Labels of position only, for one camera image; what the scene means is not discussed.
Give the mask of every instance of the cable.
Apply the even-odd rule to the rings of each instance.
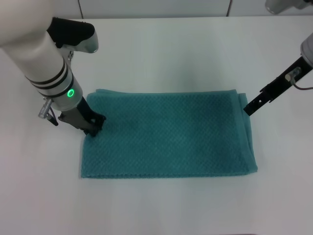
[[[313,87],[301,88],[301,87],[298,87],[295,84],[293,86],[296,87],[298,90],[302,90],[302,91],[313,90]]]
[[[82,19],[84,18],[84,15],[83,15],[83,11],[82,11],[82,7],[80,6],[80,1],[78,1],[78,6],[79,6],[79,10],[80,10],[80,15],[82,16]]]
[[[55,115],[54,115],[54,112],[53,112],[53,110],[52,110],[51,107],[50,107],[50,111],[51,111],[51,113],[52,113],[53,118],[56,120]]]
[[[229,16],[229,13],[230,13],[230,9],[231,9],[232,4],[233,4],[233,0],[229,0],[229,6],[228,6],[227,13],[226,13],[226,16],[227,16],[227,17]]]

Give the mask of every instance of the textured fabric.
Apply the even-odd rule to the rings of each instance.
[[[97,90],[87,102],[107,120],[86,136],[83,178],[246,175],[257,171],[246,94],[129,94]]]

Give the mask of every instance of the white table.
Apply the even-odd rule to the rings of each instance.
[[[237,89],[252,100],[313,32],[313,16],[86,21],[100,48],[72,61],[85,95]],[[39,119],[40,95],[1,52],[0,234],[311,235],[312,98],[291,88],[251,117],[255,174],[80,179],[83,132]]]

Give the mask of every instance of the white wall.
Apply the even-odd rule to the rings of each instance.
[[[226,16],[229,0],[81,0],[84,18]]]
[[[81,19],[78,0],[52,0],[54,16],[66,19]]]

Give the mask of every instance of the teal towel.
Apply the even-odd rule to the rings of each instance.
[[[83,146],[83,178],[246,175],[257,171],[246,94],[129,94],[97,90],[90,107],[107,117]]]

